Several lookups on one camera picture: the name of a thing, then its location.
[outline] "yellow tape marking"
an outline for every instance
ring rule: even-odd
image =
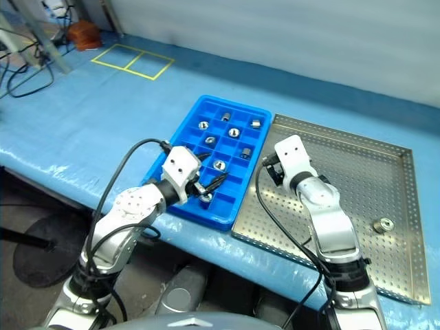
[[[123,48],[127,48],[129,50],[135,50],[135,51],[140,52],[140,53],[133,60],[131,60],[127,65],[125,65],[125,67],[120,67],[118,65],[114,65],[114,64],[110,64],[110,63],[106,63],[106,62],[102,62],[102,61],[98,60],[100,57],[104,56],[105,54],[110,52],[115,47],[123,47]],[[129,67],[132,66],[137,60],[139,60],[139,58],[141,58],[142,55],[144,55],[144,54],[149,54],[149,55],[152,55],[152,56],[155,56],[155,57],[163,58],[163,59],[168,60],[169,62],[163,68],[161,68],[159,70],[159,72],[157,72],[154,77],[149,76],[147,74],[143,74],[143,73],[138,72],[138,71],[134,71],[134,70],[129,69]],[[106,67],[112,67],[114,69],[117,69],[117,70],[120,70],[120,71],[125,71],[125,72],[128,72],[130,74],[135,74],[136,76],[140,76],[140,77],[143,77],[143,78],[146,78],[146,79],[154,81],[157,78],[159,78],[159,76],[161,74],[163,74],[175,62],[175,59],[171,58],[171,57],[166,57],[166,56],[163,56],[163,55],[160,55],[160,54],[152,53],[152,52],[149,52],[147,50],[143,50],[143,49],[134,48],[134,47],[131,47],[131,46],[126,46],[126,45],[121,45],[119,43],[115,43],[109,49],[106,49],[101,54],[97,55],[97,57],[91,59],[91,62],[96,63],[96,64],[105,65]]]

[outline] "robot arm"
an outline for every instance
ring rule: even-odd
[[[295,193],[310,214],[310,231],[316,255],[329,270],[335,285],[327,313],[332,329],[386,330],[373,281],[366,273],[368,260],[362,256],[355,228],[340,207],[340,194],[324,177],[318,177],[299,136],[275,144],[276,153],[263,162],[276,184]],[[280,163],[281,172],[273,165]]]
[[[73,275],[68,278],[44,327],[88,330],[106,325],[108,318],[98,305],[107,306],[119,273],[127,264],[138,237],[147,225],[173,204],[184,204],[189,195],[213,191],[226,178],[222,174],[210,185],[199,182],[201,160],[184,146],[170,150],[162,166],[161,181],[121,192],[113,207],[95,226],[91,241],[98,274],[90,276],[86,245]]]

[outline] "floor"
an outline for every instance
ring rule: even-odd
[[[0,204],[8,206],[1,207],[0,220],[1,225],[7,229],[25,232],[35,221],[64,206],[9,175],[2,177]],[[22,330],[41,324],[63,285],[58,283],[51,287],[35,289],[23,284],[15,276],[12,267],[16,246],[15,243],[1,242],[0,329]],[[129,319],[151,313],[173,274],[193,259],[193,256],[166,243],[138,244],[131,262],[125,267],[116,285],[126,305]],[[252,315],[259,292],[261,293],[261,288],[253,283],[216,267],[199,310]],[[113,301],[109,310],[120,318]],[[313,316],[314,313],[306,309],[299,322],[313,323]]]

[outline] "metal stand leg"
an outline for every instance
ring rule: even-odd
[[[87,9],[85,9],[83,0],[71,0],[75,4],[76,12],[78,13],[79,19],[84,19],[86,21],[91,22],[89,13],[87,12]]]
[[[117,32],[119,36],[122,38],[124,36],[124,31],[122,31],[122,27],[119,23],[119,20],[116,16],[115,10],[111,5],[111,2],[108,0],[100,0],[102,10],[104,10],[105,16],[110,23],[110,26],[113,28],[113,31]]]
[[[39,237],[22,234],[20,232],[15,232],[14,230],[5,229],[3,227],[0,227],[0,240],[30,245],[36,248],[47,250],[54,246],[54,242],[48,241],[47,239],[40,239]]]
[[[0,12],[0,28],[7,29],[9,31],[14,31],[14,28],[9,24],[8,20],[4,17],[4,15],[1,12]],[[17,36],[16,34],[0,31],[0,39],[6,44],[6,46],[9,48],[11,52],[17,52],[26,47],[26,45],[21,42],[21,37]],[[21,55],[28,64],[36,67],[39,66],[39,62],[34,57],[30,49],[25,50],[24,52],[21,53]]]
[[[22,243],[14,251],[15,276],[30,287],[48,287],[67,278],[78,262],[88,228],[77,214],[61,212],[39,219],[25,234],[7,232],[8,238]],[[53,242],[52,247],[43,248],[48,242]]]
[[[26,20],[29,28],[35,33],[37,39],[43,45],[45,51],[50,55],[51,59],[60,67],[61,71],[68,74],[72,69],[61,56],[54,44],[44,32],[43,28],[38,24],[32,15],[24,0],[14,0],[15,6],[19,9],[21,15]]]

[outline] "orange object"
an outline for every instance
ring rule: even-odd
[[[67,32],[67,38],[75,43],[79,51],[102,47],[98,27],[88,21],[80,20],[72,24]]]

